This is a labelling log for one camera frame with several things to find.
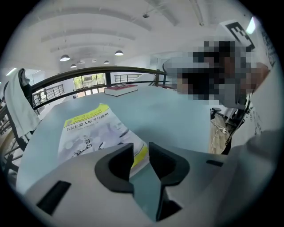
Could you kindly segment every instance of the ceiling light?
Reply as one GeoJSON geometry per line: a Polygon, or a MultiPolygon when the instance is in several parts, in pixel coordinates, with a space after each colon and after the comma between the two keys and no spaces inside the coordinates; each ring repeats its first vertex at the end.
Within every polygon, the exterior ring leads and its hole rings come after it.
{"type": "Polygon", "coordinates": [[[6,76],[9,76],[12,72],[14,72],[17,68],[13,68],[10,72],[7,73],[6,76]]]}
{"type": "Polygon", "coordinates": [[[68,61],[70,59],[70,57],[68,55],[62,55],[62,57],[60,58],[61,62],[65,62],[68,61]]]}
{"type": "Polygon", "coordinates": [[[256,29],[256,25],[254,23],[254,18],[252,17],[249,24],[248,24],[248,28],[247,28],[246,32],[248,34],[252,34],[255,29],[256,29]]]}
{"type": "Polygon", "coordinates": [[[115,55],[116,56],[121,56],[121,55],[123,55],[123,52],[122,51],[116,51],[115,55]]]}

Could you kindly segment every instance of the black railing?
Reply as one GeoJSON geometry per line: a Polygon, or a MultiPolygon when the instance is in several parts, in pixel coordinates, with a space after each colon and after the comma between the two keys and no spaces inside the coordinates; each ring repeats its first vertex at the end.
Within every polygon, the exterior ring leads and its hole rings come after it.
{"type": "Polygon", "coordinates": [[[119,67],[119,66],[110,66],[110,67],[92,67],[92,68],[84,68],[84,69],[77,69],[77,70],[72,70],[72,71],[68,71],[68,72],[64,72],[64,73],[60,73],[56,76],[47,78],[39,83],[36,83],[32,86],[32,92],[37,92],[40,89],[43,89],[47,86],[50,86],[52,84],[67,80],[67,79],[71,79],[74,77],[78,77],[78,76],[84,76],[84,75],[91,75],[91,74],[97,74],[97,73],[105,73],[106,75],[106,84],[102,84],[102,85],[94,85],[94,86],[90,86],[90,87],[86,87],[86,88],[82,88],[82,89],[78,89],[69,93],[64,93],[61,95],[54,95],[54,98],[51,99],[46,99],[46,101],[39,103],[38,105],[34,106],[34,110],[50,103],[53,102],[57,99],[60,98],[64,98],[67,97],[69,95],[73,95],[79,92],[83,92],[86,90],[90,90],[90,89],[96,89],[96,88],[103,88],[103,87],[111,87],[111,86],[115,86],[117,85],[117,83],[111,83],[111,78],[110,78],[110,73],[114,73],[114,72],[130,72],[130,73],[148,73],[148,74],[154,74],[155,75],[155,79],[153,81],[131,81],[131,82],[125,82],[126,84],[137,84],[137,83],[149,83],[149,84],[153,84],[154,86],[158,86],[159,82],[163,83],[163,86],[165,85],[166,81],[166,72],[163,71],[159,71],[159,70],[152,70],[152,69],[144,69],[144,68],[135,68],[135,67],[119,67]],[[163,80],[160,81],[159,77],[160,75],[163,75],[163,80]]]}
{"type": "Polygon", "coordinates": [[[64,94],[64,88],[62,84],[54,87],[44,88],[43,91],[34,93],[32,95],[33,107],[35,108],[42,103],[46,103],[46,101],[48,100],[61,96],[62,94],[64,94]]]}
{"type": "Polygon", "coordinates": [[[123,74],[123,75],[115,75],[115,82],[125,83],[125,82],[133,82],[136,80],[141,74],[123,74]]]}

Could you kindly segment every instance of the white ceiling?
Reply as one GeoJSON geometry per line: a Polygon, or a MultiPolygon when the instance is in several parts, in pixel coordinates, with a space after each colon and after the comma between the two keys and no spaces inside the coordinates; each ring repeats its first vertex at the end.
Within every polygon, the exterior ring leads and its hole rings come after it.
{"type": "Polygon", "coordinates": [[[232,0],[50,0],[35,7],[18,27],[2,66],[62,71],[81,59],[117,64],[139,55],[181,50],[212,35],[216,25],[251,14],[232,0]],[[197,6],[204,25],[197,19],[197,6]],[[123,56],[114,56],[122,50],[123,56]],[[68,54],[71,61],[61,63],[68,54]]]}

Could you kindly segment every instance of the ceiling beam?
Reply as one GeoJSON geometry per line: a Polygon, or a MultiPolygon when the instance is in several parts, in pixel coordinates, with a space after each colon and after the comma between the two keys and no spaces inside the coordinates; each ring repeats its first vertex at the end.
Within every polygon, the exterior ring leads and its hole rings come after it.
{"type": "Polygon", "coordinates": [[[57,39],[60,37],[66,37],[71,35],[84,35],[84,34],[112,35],[120,38],[135,40],[134,36],[117,31],[111,31],[107,29],[79,28],[79,29],[66,30],[65,32],[60,31],[60,32],[55,32],[53,34],[49,34],[47,36],[42,37],[41,42],[44,43],[51,39],[57,39]]]}
{"type": "Polygon", "coordinates": [[[57,9],[55,11],[49,11],[42,14],[35,14],[31,13],[27,17],[26,23],[27,26],[30,27],[36,23],[39,23],[43,20],[47,20],[50,18],[54,18],[57,16],[64,16],[64,15],[73,15],[73,14],[95,14],[95,15],[104,15],[104,16],[110,16],[117,19],[121,19],[133,24],[138,25],[139,27],[146,29],[148,31],[152,30],[152,27],[148,24],[146,24],[142,20],[134,20],[133,16],[127,15],[125,13],[106,9],[106,8],[100,8],[100,7],[75,7],[75,8],[62,8],[57,9]]]}
{"type": "Polygon", "coordinates": [[[178,20],[173,16],[170,10],[162,3],[160,0],[144,0],[149,5],[154,7],[157,11],[159,11],[167,20],[173,25],[176,26],[178,24],[178,20]]]}
{"type": "Polygon", "coordinates": [[[51,53],[61,51],[61,50],[66,50],[69,48],[74,48],[74,47],[91,47],[91,46],[102,46],[102,47],[113,47],[113,48],[124,48],[123,45],[118,45],[118,44],[109,44],[109,43],[73,43],[69,45],[62,45],[59,47],[53,47],[50,49],[51,53]]]}

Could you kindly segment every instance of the black chair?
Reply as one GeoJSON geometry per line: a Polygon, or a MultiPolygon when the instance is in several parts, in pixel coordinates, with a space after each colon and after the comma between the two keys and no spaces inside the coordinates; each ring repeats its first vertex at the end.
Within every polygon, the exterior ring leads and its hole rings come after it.
{"type": "Polygon", "coordinates": [[[216,114],[217,112],[220,112],[221,109],[220,109],[220,108],[212,108],[212,111],[213,111],[213,112],[211,113],[210,120],[214,119],[214,118],[215,118],[215,114],[216,114]]]}
{"type": "MultiPolygon", "coordinates": [[[[25,97],[27,98],[29,104],[32,107],[32,87],[29,84],[27,84],[25,86],[22,85],[22,81],[24,79],[24,75],[25,75],[25,69],[20,69],[19,72],[18,72],[19,82],[20,82],[20,85],[21,85],[21,88],[22,88],[22,91],[23,91],[25,97]]],[[[7,82],[5,84],[5,87],[4,87],[4,97],[5,97],[5,91],[6,91],[8,83],[9,82],[7,82]]],[[[22,149],[22,151],[24,151],[26,149],[27,143],[22,138],[18,137],[17,130],[16,130],[15,124],[14,124],[14,122],[12,120],[12,117],[11,117],[11,115],[9,113],[8,107],[7,107],[7,116],[8,116],[8,119],[10,121],[10,125],[11,125],[12,131],[14,133],[14,136],[16,138],[16,141],[17,141],[19,147],[22,149]]]]}

